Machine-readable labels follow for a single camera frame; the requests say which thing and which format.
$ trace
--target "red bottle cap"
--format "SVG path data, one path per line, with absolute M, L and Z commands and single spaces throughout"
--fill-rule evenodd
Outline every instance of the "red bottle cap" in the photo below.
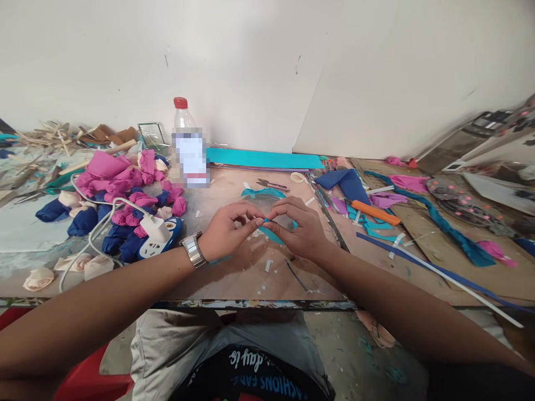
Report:
M 173 101 L 174 101 L 175 109 L 187 109 L 188 108 L 188 100 L 185 97 L 175 97 Z

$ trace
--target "orange handle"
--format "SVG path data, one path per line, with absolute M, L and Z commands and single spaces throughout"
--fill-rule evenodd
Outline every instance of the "orange handle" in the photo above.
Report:
M 396 226 L 401 223 L 401 220 L 398 216 L 388 214 L 387 212 L 383 212 L 382 210 L 376 209 L 373 206 L 366 205 L 365 203 L 359 202 L 358 200 L 354 200 L 353 202 L 351 202 L 351 207 L 356 210 L 360 210 L 362 213 L 369 214 L 372 217 L 377 217 L 378 219 L 392 224 L 393 226 Z

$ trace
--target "scissors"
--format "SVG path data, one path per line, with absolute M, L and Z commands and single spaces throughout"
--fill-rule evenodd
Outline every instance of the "scissors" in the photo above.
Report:
M 56 195 L 63 190 L 72 192 L 75 190 L 73 186 L 69 185 L 67 187 L 63 187 L 62 185 L 68 183 L 71 180 L 72 175 L 83 173 L 85 169 L 74 170 L 73 172 L 64 175 L 59 175 L 60 171 L 61 168 L 56 167 L 54 169 L 54 172 L 52 173 L 52 179 L 48 183 L 46 183 L 44 187 L 19 195 L 18 197 L 23 198 L 21 200 L 16 201 L 14 204 L 28 202 L 47 194 Z
M 281 191 L 284 191 L 284 192 L 290 192 L 290 188 L 285 187 L 284 185 L 270 183 L 268 180 L 263 180 L 261 178 L 257 178 L 257 180 L 258 181 L 256 183 L 260 184 L 263 187 L 275 188 L 275 189 L 280 189 Z

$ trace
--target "gray shorts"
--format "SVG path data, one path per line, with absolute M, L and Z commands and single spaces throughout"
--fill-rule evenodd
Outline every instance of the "gray shorts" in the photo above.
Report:
M 301 311 L 243 310 L 223 325 L 210 309 L 150 309 L 136 321 L 131 345 L 132 400 L 167 400 L 198 364 L 230 344 L 265 351 L 333 394 Z

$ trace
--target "hand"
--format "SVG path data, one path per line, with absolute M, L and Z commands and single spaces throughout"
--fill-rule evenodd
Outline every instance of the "hand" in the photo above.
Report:
M 198 240 L 205 259 L 211 262 L 230 255 L 264 222 L 264 217 L 261 211 L 244 200 L 220 208 Z M 237 228 L 234 222 L 240 222 L 242 227 Z
M 295 230 L 288 231 L 276 222 L 265 222 L 263 226 L 273 231 L 294 254 L 317 263 L 332 245 L 325 237 L 318 213 L 301 198 L 287 197 L 276 202 L 266 217 L 273 220 L 283 214 L 296 221 Z

